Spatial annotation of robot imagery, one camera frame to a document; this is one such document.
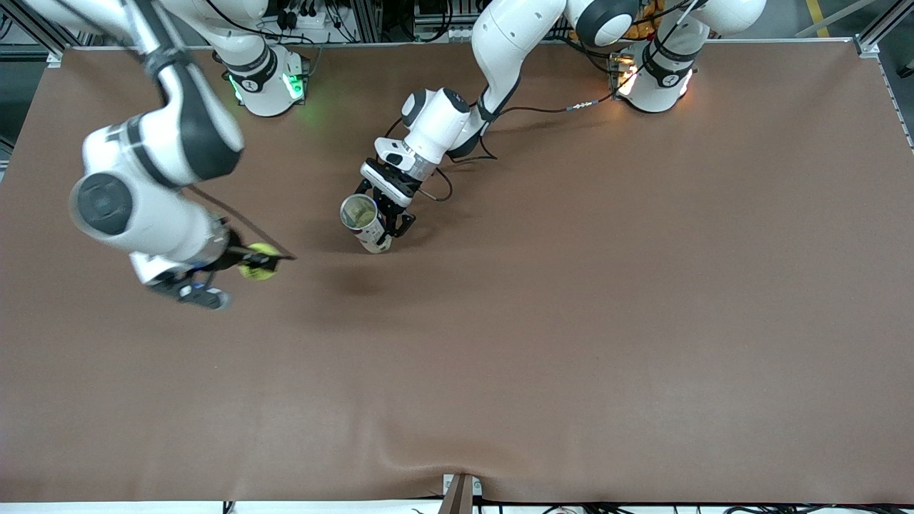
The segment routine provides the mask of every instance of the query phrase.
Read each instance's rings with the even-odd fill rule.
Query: white robotic arm
[[[42,9],[44,1],[31,0],[39,12],[72,21]],[[225,306],[228,296],[209,281],[195,283],[196,272],[211,278],[236,264],[274,270],[281,258],[243,248],[234,230],[179,192],[232,172],[244,147],[234,119],[179,43],[158,1],[83,0],[79,6],[48,1],[68,7],[70,16],[93,31],[129,34],[147,75],[167,99],[161,109],[86,138],[85,176],[70,195],[73,220],[97,241],[130,252],[140,281],[153,291],[207,308]]]
[[[650,112],[672,107],[685,92],[709,27],[725,35],[745,30],[758,19],[765,0],[696,0],[689,4],[685,7],[683,3],[690,11],[681,24],[677,22],[682,16],[674,11],[664,17],[653,41],[634,47],[638,73],[624,84],[620,95],[635,107]],[[390,238],[402,236],[415,221],[406,208],[431,175],[433,165],[445,154],[462,157],[472,152],[517,88],[524,58],[559,16],[565,15],[585,45],[604,46],[628,30],[638,5],[636,0],[494,0],[473,25],[473,54],[487,81],[477,103],[467,114],[465,102],[442,100],[459,99],[453,91],[413,93],[401,111],[410,134],[402,142],[376,140],[378,156],[386,163],[368,159],[362,165],[364,179],[340,210],[344,224],[370,252],[387,250]],[[411,140],[437,144],[420,154]],[[375,201],[371,220],[377,218],[372,225],[367,224],[369,220],[356,219],[356,214],[370,211],[365,208],[369,190]]]
[[[494,0],[473,24],[473,55],[487,85],[448,155],[470,154],[520,83],[524,59],[565,18],[582,41],[609,45],[638,12],[637,0]]]
[[[304,102],[302,56],[256,33],[269,0],[160,1],[212,45],[236,96],[253,114],[276,116]]]
[[[494,0],[473,24],[473,54],[487,82],[479,100],[469,106],[448,89],[413,93],[400,112],[409,135],[375,141],[385,162],[369,158],[362,165],[364,179],[340,209],[344,224],[370,252],[387,250],[390,238],[402,236],[415,221],[406,209],[422,182],[445,155],[472,152],[517,89],[527,54],[563,13],[593,45],[621,37],[637,10],[637,0]],[[367,212],[362,206],[369,190],[377,213],[373,230],[357,216]]]

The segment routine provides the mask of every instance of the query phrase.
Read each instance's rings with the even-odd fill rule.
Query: cylindrical can
[[[369,252],[381,253],[390,249],[392,238],[389,235],[380,244],[377,243],[384,236],[384,223],[375,200],[369,195],[357,194],[343,200],[340,220]]]

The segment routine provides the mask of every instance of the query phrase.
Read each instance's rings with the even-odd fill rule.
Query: brown table surface
[[[203,189],[300,259],[221,274],[208,312],[70,221],[82,138],[157,99],[121,52],[68,52],[0,187],[0,500],[405,498],[465,471],[515,501],[914,502],[914,159],[875,61],[710,45],[669,113],[511,113],[500,160],[447,165],[453,200],[363,252],[337,212],[374,138],[411,91],[483,85],[466,45],[328,49],[306,107],[232,105],[246,154]],[[513,104],[605,91],[540,47]]]

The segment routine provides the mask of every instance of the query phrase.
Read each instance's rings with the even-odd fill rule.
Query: cable
[[[676,9],[679,9],[679,8],[682,8],[682,7],[686,6],[686,5],[688,5],[689,2],[691,2],[691,0],[683,0],[682,2],[680,2],[680,3],[678,3],[678,4],[676,4],[676,5],[672,6],[672,7],[670,7],[669,9],[666,9],[665,11],[661,11],[661,12],[659,12],[659,13],[654,13],[654,14],[652,14],[652,15],[650,15],[650,16],[645,16],[645,17],[643,17],[643,18],[641,18],[641,19],[639,19],[639,20],[633,21],[633,22],[632,22],[632,25],[633,25],[633,26],[636,26],[636,25],[641,25],[641,24],[644,24],[644,23],[648,23],[648,22],[654,21],[655,19],[657,19],[657,18],[659,18],[659,17],[663,17],[663,16],[666,16],[666,15],[672,13],[672,12],[675,11]]]
[[[660,51],[660,48],[662,48],[662,47],[664,46],[664,44],[666,43],[666,41],[669,40],[669,38],[670,38],[670,37],[674,34],[674,32],[679,28],[679,24],[682,23],[682,20],[685,19],[685,17],[686,17],[686,16],[688,15],[688,13],[692,10],[692,8],[695,6],[695,4],[698,3],[698,0],[689,0],[689,1],[691,2],[691,5],[690,5],[689,8],[684,12],[684,15],[681,16],[681,17],[679,18],[679,21],[677,21],[677,22],[675,23],[675,25],[673,25],[673,28],[671,28],[670,31],[666,34],[666,36],[664,36],[664,38],[656,45],[657,48],[654,49],[654,52],[652,52],[651,55],[650,55],[646,60],[651,60],[651,59],[654,58],[654,56],[657,55],[657,52]],[[594,64],[595,66],[597,66],[597,68],[599,68],[600,71],[605,71],[606,73],[610,73],[609,70],[604,69],[603,67],[599,66],[599,64],[597,64],[595,61],[593,61],[590,54],[585,53],[585,55],[588,57],[588,59],[591,59],[591,63]],[[615,88],[615,90],[610,90],[610,93],[609,93],[609,94],[607,94],[606,96],[604,96],[604,97],[602,97],[602,98],[600,98],[600,99],[598,99],[598,100],[591,100],[591,101],[587,101],[587,102],[575,103],[574,105],[570,105],[570,106],[565,107],[565,108],[563,108],[563,109],[540,109],[540,108],[538,108],[538,107],[525,107],[525,106],[509,107],[509,108],[507,108],[507,109],[501,111],[500,113],[498,113],[498,114],[495,116],[495,119],[492,120],[492,123],[495,123],[495,121],[498,120],[498,118],[502,117],[503,115],[505,115],[505,114],[507,114],[507,113],[509,113],[509,112],[511,112],[511,111],[533,111],[533,112],[544,112],[544,113],[547,113],[547,114],[558,114],[559,112],[576,111],[576,110],[578,110],[578,109],[583,109],[583,108],[585,108],[585,107],[590,107],[591,105],[596,105],[597,103],[606,102],[608,99],[612,98],[613,95],[615,95],[616,91],[620,90],[625,84],[627,84],[628,81],[632,79],[632,77],[638,76],[638,73],[641,72],[641,68],[643,68],[643,67],[644,67],[644,64],[642,63],[642,65],[639,66],[639,67],[637,68],[637,70],[634,71],[634,73],[632,73],[631,75],[629,75],[628,77],[626,77],[625,80],[623,80],[622,82],[620,82],[620,83],[619,83],[619,86],[617,86],[617,87]]]
[[[208,201],[209,203],[219,207],[220,209],[225,210],[229,215],[235,217],[236,220],[240,221],[242,224],[244,224],[244,226],[248,227],[252,232],[254,232],[258,236],[262,237],[264,241],[266,241],[269,244],[271,244],[272,246],[274,246],[276,248],[276,250],[279,250],[280,252],[284,253],[285,255],[283,255],[282,257],[284,257],[290,261],[295,261],[296,259],[298,259],[298,257],[296,257],[294,253],[286,250],[285,247],[283,247],[275,239],[273,239],[273,237],[271,237],[270,234],[268,234],[263,229],[258,227],[253,221],[248,220],[247,217],[245,217],[243,214],[238,212],[237,209],[233,208],[226,202],[208,194],[207,192],[201,190],[199,187],[197,187],[193,184],[187,186],[187,189],[193,191],[197,196],[199,196],[202,199]]]
[[[597,70],[600,70],[600,71],[602,71],[603,73],[606,73],[607,75],[612,75],[613,73],[616,73],[615,71],[610,71],[610,70],[607,70],[607,69],[603,68],[603,67],[600,65],[600,63],[597,62],[597,61],[593,58],[593,56],[590,54],[590,52],[584,52],[584,55],[587,56],[587,60],[589,60],[589,61],[590,61],[590,64],[592,64],[593,67],[596,68]]]
[[[803,510],[796,509],[796,514],[809,514],[810,512],[815,512],[816,510],[829,509],[831,507],[834,507],[834,505],[819,505],[816,507],[809,507],[809,508],[803,509]]]
[[[314,58],[314,65],[311,67],[311,70],[308,71],[308,78],[310,79],[315,73],[317,73],[317,65],[321,62],[321,56],[324,54],[324,47],[327,43],[330,42],[330,35],[327,34],[327,40],[321,44],[320,49],[317,50],[317,57]]]
[[[611,56],[611,54],[604,54],[604,53],[600,53],[600,52],[597,52],[594,50],[587,49],[584,47],[584,45],[579,45],[579,44],[575,43],[573,40],[571,40],[567,37],[564,37],[564,36],[546,36],[546,37],[543,37],[543,40],[544,41],[562,41],[566,45],[576,49],[578,52],[587,53],[587,54],[592,55],[593,57],[609,59]]]
[[[479,146],[481,146],[481,147],[483,148],[483,151],[485,152],[485,155],[477,155],[477,156],[474,156],[474,157],[465,157],[465,158],[460,159],[460,160],[454,160],[453,157],[451,157],[450,155],[448,155],[448,158],[451,159],[451,162],[454,163],[455,165],[459,165],[459,164],[463,164],[463,163],[468,163],[468,162],[470,162],[470,161],[482,161],[482,160],[497,161],[497,160],[498,160],[498,157],[496,157],[495,155],[493,155],[492,152],[490,152],[489,149],[485,147],[485,136],[484,136],[484,135],[479,136]]]
[[[232,25],[233,27],[240,28],[241,30],[244,30],[245,32],[250,32],[251,34],[260,34],[261,36],[277,37],[276,34],[273,34],[271,32],[265,32],[263,30],[257,30],[254,28],[248,28],[248,27],[244,27],[243,25],[239,25],[238,23],[235,23],[233,20],[231,20],[228,16],[225,16],[225,14],[222,11],[220,11],[219,8],[216,7],[215,4],[213,4],[213,0],[206,0],[206,2],[214,11],[216,11],[216,14],[218,14],[219,17],[224,19],[226,22],[228,22],[229,25]],[[284,37],[284,36],[279,36],[280,42],[282,42],[282,37]],[[309,37],[296,36],[294,34],[290,34],[289,37],[299,38],[302,41],[302,44],[304,44],[305,41],[308,41],[308,44],[310,44],[310,45],[317,44],[317,43],[314,43]]]
[[[3,15],[3,20],[0,20],[0,30],[3,30],[3,35],[0,36],[0,39],[9,35],[9,31],[13,29],[13,20],[8,17],[6,14]]]
[[[449,199],[451,199],[452,196],[454,196],[454,184],[451,182],[451,180],[448,178],[447,175],[444,175],[444,172],[441,171],[441,168],[436,167],[435,172],[438,173],[438,175],[441,175],[441,178],[443,178],[444,181],[448,183],[447,196],[444,198],[436,198],[436,197],[432,196],[430,193],[428,193],[425,189],[422,189],[421,187],[419,188],[419,192],[422,193],[422,195],[425,196],[425,198],[435,200],[436,202],[446,202]]]
[[[406,20],[403,19],[403,6],[406,5],[406,4],[408,4],[409,1],[410,1],[410,0],[401,0],[401,1],[399,2],[399,8],[397,9],[397,23],[398,23],[399,26],[400,26],[400,30],[403,31],[403,34],[405,34],[407,37],[409,37],[409,40],[410,40],[410,41],[415,41],[415,40],[416,40],[416,35],[413,34],[413,33],[412,33],[412,30],[410,30],[410,29],[406,26]],[[415,17],[415,6],[413,6],[413,17]]]
[[[435,36],[431,39],[422,39],[420,38],[421,43],[431,43],[432,41],[437,41],[441,36],[444,36],[448,33],[448,30],[451,29],[451,23],[454,19],[454,7],[451,5],[451,0],[442,0],[444,3],[444,8],[441,10],[441,28],[435,33]]]
[[[327,8],[327,14],[332,14],[330,12],[330,6],[333,6],[334,11],[336,12],[336,21],[334,22],[334,27],[336,32],[340,33],[340,36],[344,37],[346,41],[350,43],[357,43],[356,37],[349,32],[349,27],[346,26],[343,19],[343,15],[340,14],[340,6],[336,0],[324,0],[324,6]]]

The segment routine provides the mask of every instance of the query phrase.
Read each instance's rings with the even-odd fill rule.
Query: yellow tape roll
[[[276,250],[265,242],[249,244],[248,248],[255,252],[266,253],[267,255],[280,255],[279,250]],[[247,264],[239,264],[238,271],[241,273],[241,276],[251,280],[267,280],[276,274],[276,272],[271,272],[270,270],[265,270],[263,268],[251,268]]]

